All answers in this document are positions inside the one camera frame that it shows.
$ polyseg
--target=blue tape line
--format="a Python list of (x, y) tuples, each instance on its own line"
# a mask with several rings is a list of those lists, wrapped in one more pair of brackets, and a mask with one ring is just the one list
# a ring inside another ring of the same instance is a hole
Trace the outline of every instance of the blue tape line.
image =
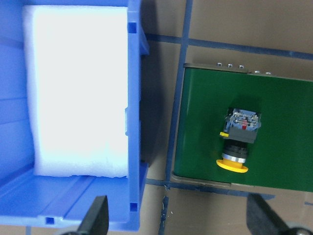
[(30, 226), (26, 226), (25, 235), (31, 235), (31, 227)]
[(156, 34), (145, 34), (147, 40), (155, 41), (155, 42), (162, 42), (162, 43), (181, 43), (181, 38), (173, 37), (173, 36), (165, 36), (165, 35), (156, 35)]
[(289, 50), (270, 49), (270, 48), (263, 48), (263, 47), (251, 47), (251, 46), (243, 46), (243, 45), (236, 45), (236, 44), (229, 44), (229, 43), (204, 41), (204, 40), (198, 40), (198, 39), (189, 39), (189, 45), (197, 46), (197, 47), (237, 50), (241, 52), (255, 53), (255, 54), (276, 55), (276, 56), (291, 57), (291, 58), (297, 58), (297, 59), (303, 59), (303, 60), (313, 60), (313, 54), (297, 52), (297, 51), (289, 51)]
[(170, 128), (167, 159), (166, 159), (166, 169), (165, 169), (166, 181), (169, 181), (171, 178), (176, 124), (178, 121), (178, 112), (179, 112), (180, 91), (181, 91), (181, 87), (182, 87), (183, 72), (184, 72), (183, 65), (184, 65), (185, 60), (186, 60), (186, 54), (187, 54), (187, 48), (188, 48), (188, 37), (189, 37), (189, 28), (190, 28), (190, 20), (191, 20), (192, 3), (193, 3), (193, 0), (187, 0), (186, 1), (184, 26), (183, 26), (183, 31), (182, 31), (179, 64), (178, 64), (178, 71), (177, 71), (177, 77), (176, 77), (174, 104), (173, 104), (173, 110), (172, 110), (171, 128)]
[(155, 180), (155, 179), (149, 179), (146, 178), (146, 184), (147, 185), (154, 185), (154, 186), (167, 186), (167, 183), (163, 180)]
[(304, 202), (304, 205), (313, 206), (313, 203), (310, 203), (310, 202)]
[(167, 208), (168, 208), (168, 197), (165, 196), (163, 198), (163, 210), (161, 211), (161, 220), (160, 220), (160, 228), (158, 230), (158, 235), (164, 235)]
[[(146, 184), (155, 185), (155, 186), (165, 186), (167, 190), (170, 188), (178, 188), (178, 189), (185, 189), (185, 190), (192, 190), (192, 191), (199, 191), (199, 192), (216, 193), (216, 194), (221, 194), (221, 195), (230, 195), (230, 196), (236, 196), (236, 197), (248, 197), (250, 193), (253, 193), (253, 192), (239, 191), (239, 190), (226, 189), (226, 188), (214, 188), (214, 187), (209, 187), (209, 186), (173, 183), (173, 182), (154, 180), (154, 179), (146, 179)], [(264, 198), (264, 200), (270, 200), (270, 199), (275, 198), (275, 195), (272, 195), (272, 194), (260, 193), (260, 195)]]

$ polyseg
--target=green surface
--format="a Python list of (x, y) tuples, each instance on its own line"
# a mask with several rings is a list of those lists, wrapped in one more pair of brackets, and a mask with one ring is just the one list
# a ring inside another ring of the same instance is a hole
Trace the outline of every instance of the green surface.
[[(229, 107), (262, 113), (247, 173), (216, 165)], [(174, 173), (178, 176), (313, 191), (313, 82), (186, 68)]]

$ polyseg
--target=metal ring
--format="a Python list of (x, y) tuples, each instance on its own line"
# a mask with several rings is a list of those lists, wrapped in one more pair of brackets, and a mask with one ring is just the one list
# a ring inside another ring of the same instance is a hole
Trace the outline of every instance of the metal ring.
[(245, 162), (246, 162), (246, 159), (245, 159), (245, 158), (236, 158), (236, 157), (227, 155), (227, 154), (225, 154), (225, 153), (222, 154), (222, 157), (225, 158), (225, 159), (227, 159), (227, 160), (231, 160), (231, 161), (237, 162), (237, 163), (245, 163)]

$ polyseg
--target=yellow tab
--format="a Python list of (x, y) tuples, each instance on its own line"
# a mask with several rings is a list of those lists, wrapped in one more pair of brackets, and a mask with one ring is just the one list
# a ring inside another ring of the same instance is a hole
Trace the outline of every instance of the yellow tab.
[(225, 133), (223, 131), (220, 132), (220, 136), (223, 136), (223, 137), (229, 137), (229, 134), (228, 133)]

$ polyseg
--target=blue bin wall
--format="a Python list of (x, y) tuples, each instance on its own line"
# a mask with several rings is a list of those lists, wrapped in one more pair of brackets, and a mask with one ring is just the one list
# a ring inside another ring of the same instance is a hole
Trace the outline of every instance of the blue bin wall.
[[(129, 177), (33, 175), (23, 53), (23, 5), (128, 7)], [(107, 195), (111, 230), (139, 228), (147, 165), (140, 163), (140, 55), (148, 54), (139, 0), (2, 0), (0, 2), (0, 223), (63, 227), (78, 224), (95, 196)]]

